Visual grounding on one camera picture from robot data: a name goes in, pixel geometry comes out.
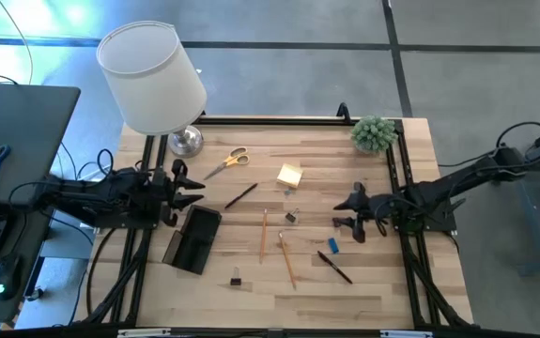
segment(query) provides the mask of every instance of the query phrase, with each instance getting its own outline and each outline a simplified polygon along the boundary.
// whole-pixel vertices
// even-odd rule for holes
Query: blue eraser
[[[328,238],[328,244],[330,244],[330,248],[332,249],[332,253],[333,254],[338,254],[338,246],[336,245],[336,239]]]

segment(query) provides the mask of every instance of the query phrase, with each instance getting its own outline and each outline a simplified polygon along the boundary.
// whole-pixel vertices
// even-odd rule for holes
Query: white lamp shade
[[[171,24],[121,26],[100,42],[97,59],[126,124],[135,131],[179,131],[205,110],[207,92]]]

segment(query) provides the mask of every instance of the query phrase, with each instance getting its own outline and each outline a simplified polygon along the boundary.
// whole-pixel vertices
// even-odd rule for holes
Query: wooden pencil
[[[259,251],[259,264],[263,263],[263,255],[266,249],[266,227],[268,225],[268,210],[263,211],[263,229],[261,230],[261,251]]]
[[[290,275],[290,282],[292,283],[292,288],[297,289],[295,284],[295,274],[292,272],[292,267],[290,266],[290,259],[288,259],[288,252],[286,251],[285,240],[282,238],[282,231],[278,233],[280,237],[280,244],[282,244],[282,252],[285,254],[286,267],[288,268],[288,274]]]

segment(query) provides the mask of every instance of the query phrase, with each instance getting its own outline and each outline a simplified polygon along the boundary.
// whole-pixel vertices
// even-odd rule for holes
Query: potted plant
[[[397,139],[394,121],[378,116],[365,116],[351,131],[351,140],[357,149],[366,154],[378,154]]]

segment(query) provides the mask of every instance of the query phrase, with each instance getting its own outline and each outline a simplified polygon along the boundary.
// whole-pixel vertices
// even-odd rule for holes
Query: wooden table
[[[403,120],[414,180],[440,176],[423,118]],[[162,263],[174,228],[154,231],[147,261],[138,327],[408,329],[411,310],[399,238],[389,226],[383,238],[373,223],[365,224],[366,242],[357,243],[349,228],[334,228],[332,217],[351,216],[333,211],[361,181],[368,195],[390,192],[386,157],[367,156],[349,140],[351,127],[311,126],[201,126],[205,147],[186,160],[188,177],[203,182],[236,146],[247,146],[251,162],[228,168],[205,181],[205,199],[197,204],[220,210],[223,220],[213,242],[203,275]],[[145,136],[125,127],[116,155],[116,168],[133,166],[142,157]],[[153,147],[155,163],[157,144]],[[171,167],[168,150],[165,167]],[[285,195],[276,182],[283,163],[301,167],[299,188]],[[259,186],[229,210],[225,204],[251,184]],[[266,256],[259,264],[263,209],[267,208]],[[298,208],[299,223],[285,214]],[[178,225],[184,222],[180,214]],[[297,280],[294,290],[283,257],[278,232],[284,230]],[[117,279],[126,231],[118,230],[103,248],[92,284],[93,304],[100,303]],[[97,236],[95,250],[102,235]],[[340,253],[329,254],[328,238],[335,238]],[[436,285],[459,314],[471,322],[471,309],[459,258],[452,241],[439,233],[426,233],[426,245]],[[317,257],[320,250],[353,280],[347,284]],[[242,286],[230,286],[234,267]],[[131,284],[124,298],[122,318],[131,299]],[[418,288],[428,317],[425,292]],[[85,317],[85,283],[76,319]]]

